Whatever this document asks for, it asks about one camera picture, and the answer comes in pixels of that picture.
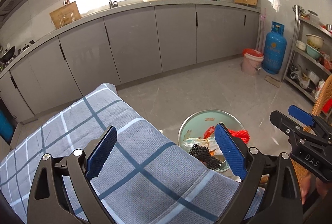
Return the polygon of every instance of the plastic bag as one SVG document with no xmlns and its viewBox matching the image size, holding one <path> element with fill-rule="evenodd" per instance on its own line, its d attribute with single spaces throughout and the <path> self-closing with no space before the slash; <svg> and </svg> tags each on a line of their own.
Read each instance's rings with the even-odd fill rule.
<svg viewBox="0 0 332 224">
<path fill-rule="evenodd" d="M 197 144 L 198 146 L 204 146 L 209 148 L 209 151 L 214 151 L 219 149 L 217 142 L 215 141 L 214 137 L 209 137 L 207 139 L 198 139 L 198 138 L 189 138 L 183 141 L 182 145 L 185 151 L 189 152 L 191 147 Z"/>
</svg>

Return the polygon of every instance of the blue plaid towel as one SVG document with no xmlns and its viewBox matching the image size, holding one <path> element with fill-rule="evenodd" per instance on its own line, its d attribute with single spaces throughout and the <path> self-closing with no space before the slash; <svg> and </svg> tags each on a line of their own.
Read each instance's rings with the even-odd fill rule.
<svg viewBox="0 0 332 224">
<path fill-rule="evenodd" d="M 118 141 L 91 184 L 118 224 L 213 223 L 238 183 L 207 169 L 121 100 L 111 84 L 66 108 L 28 136 L 1 162 L 0 189 L 27 222 L 31 183 L 43 154 L 54 158 L 83 149 L 107 126 Z M 77 216 L 86 219 L 69 177 L 64 177 Z M 262 198 L 257 191 L 247 217 Z"/>
</svg>

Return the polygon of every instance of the gas cylinder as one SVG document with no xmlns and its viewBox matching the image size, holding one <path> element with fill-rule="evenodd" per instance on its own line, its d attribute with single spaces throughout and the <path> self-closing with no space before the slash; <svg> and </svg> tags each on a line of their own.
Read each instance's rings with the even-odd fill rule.
<svg viewBox="0 0 332 224">
<path fill-rule="evenodd" d="M 287 40 L 283 36 L 285 26 L 272 22 L 271 32 L 266 35 L 263 69 L 270 74 L 278 74 L 283 63 Z"/>
</svg>

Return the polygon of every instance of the pot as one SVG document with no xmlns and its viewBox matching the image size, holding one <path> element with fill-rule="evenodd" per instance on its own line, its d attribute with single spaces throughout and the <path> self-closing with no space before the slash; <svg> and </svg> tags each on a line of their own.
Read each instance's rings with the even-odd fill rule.
<svg viewBox="0 0 332 224">
<path fill-rule="evenodd" d="M 317 86 L 319 83 L 319 77 L 311 70 L 306 70 L 307 77 Z"/>
<path fill-rule="evenodd" d="M 308 87 L 305 89 L 308 93 L 312 93 L 316 89 L 316 85 L 310 81 Z"/>
</svg>

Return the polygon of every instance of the kitchen cabinet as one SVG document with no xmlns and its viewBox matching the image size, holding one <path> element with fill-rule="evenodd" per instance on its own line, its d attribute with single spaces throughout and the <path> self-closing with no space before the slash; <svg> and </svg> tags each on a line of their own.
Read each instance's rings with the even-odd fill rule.
<svg viewBox="0 0 332 224">
<path fill-rule="evenodd" d="M 0 79 L 0 96 L 11 115 L 16 118 L 17 122 L 26 121 L 34 117 L 34 114 L 24 101 L 19 90 L 16 88 L 15 81 L 12 80 L 9 71 Z"/>
<path fill-rule="evenodd" d="M 82 97 L 64 58 L 58 37 L 50 39 L 42 47 L 30 52 L 28 59 L 48 99 L 48 109 Z"/>
<path fill-rule="evenodd" d="M 195 64 L 195 5 L 162 5 L 155 11 L 163 72 Z"/>
<path fill-rule="evenodd" d="M 121 83 L 162 72 L 154 7 L 112 14 L 104 22 Z"/>
<path fill-rule="evenodd" d="M 225 7 L 196 5 L 197 12 L 197 63 L 229 55 L 225 42 Z"/>
<path fill-rule="evenodd" d="M 49 98 L 40 86 L 34 71 L 31 68 L 28 56 L 16 63 L 10 69 L 10 73 L 13 76 L 23 99 L 34 114 L 49 109 Z"/>
<path fill-rule="evenodd" d="M 71 73 L 84 96 L 105 82 L 121 84 L 102 18 L 59 35 L 59 40 Z"/>
<path fill-rule="evenodd" d="M 228 55 L 240 54 L 245 48 L 255 48 L 258 23 L 259 13 L 225 7 L 224 27 Z"/>
</svg>

